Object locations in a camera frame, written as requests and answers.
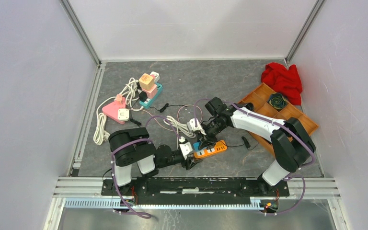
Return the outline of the orange power strip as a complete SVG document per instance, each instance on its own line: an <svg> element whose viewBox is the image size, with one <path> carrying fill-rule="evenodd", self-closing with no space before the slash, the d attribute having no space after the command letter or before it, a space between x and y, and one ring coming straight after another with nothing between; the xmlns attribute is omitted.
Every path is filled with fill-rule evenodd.
<svg viewBox="0 0 368 230"><path fill-rule="evenodd" d="M196 142L193 144L194 157L196 159L204 159L207 157L211 157L218 153L225 152L228 149L228 147L226 146L226 142L224 140L220 140L216 142L216 144L213 147L206 147L206 148L200 149L199 146L200 146L200 142Z"/></svg>

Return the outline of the blue folding extension socket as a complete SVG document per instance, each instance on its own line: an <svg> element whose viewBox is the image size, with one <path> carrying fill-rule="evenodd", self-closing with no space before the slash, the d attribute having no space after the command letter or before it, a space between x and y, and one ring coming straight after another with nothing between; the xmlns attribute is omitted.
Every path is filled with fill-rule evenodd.
<svg viewBox="0 0 368 230"><path fill-rule="evenodd" d="M200 147L200 142L195 142L193 144L194 152L200 151L200 148L199 147Z"/></svg>

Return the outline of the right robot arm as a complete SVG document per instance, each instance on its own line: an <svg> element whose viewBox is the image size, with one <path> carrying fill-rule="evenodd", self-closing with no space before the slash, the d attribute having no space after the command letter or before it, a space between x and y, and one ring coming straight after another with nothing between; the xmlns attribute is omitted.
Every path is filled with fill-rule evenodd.
<svg viewBox="0 0 368 230"><path fill-rule="evenodd" d="M272 144L275 160L259 176L257 188L261 194L271 195L281 180L315 163L316 146L297 118L267 117L249 110L245 104L229 103L218 97L206 101L205 108L213 119L203 124L194 117L187 124L197 134L200 148L214 145L217 135L228 127L257 134Z"/></svg>

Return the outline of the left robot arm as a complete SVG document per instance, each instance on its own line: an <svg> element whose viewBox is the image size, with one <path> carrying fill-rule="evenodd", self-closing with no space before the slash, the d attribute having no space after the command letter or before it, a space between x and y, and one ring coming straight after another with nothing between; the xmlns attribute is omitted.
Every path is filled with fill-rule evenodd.
<svg viewBox="0 0 368 230"><path fill-rule="evenodd" d="M110 134L108 142L111 150L113 189L119 195L126 195L131 190L131 170L136 164L143 177L153 177L159 169L180 164L190 170L201 160L195 158L191 143L179 137L176 150L168 145L156 147L145 127L124 129Z"/></svg>

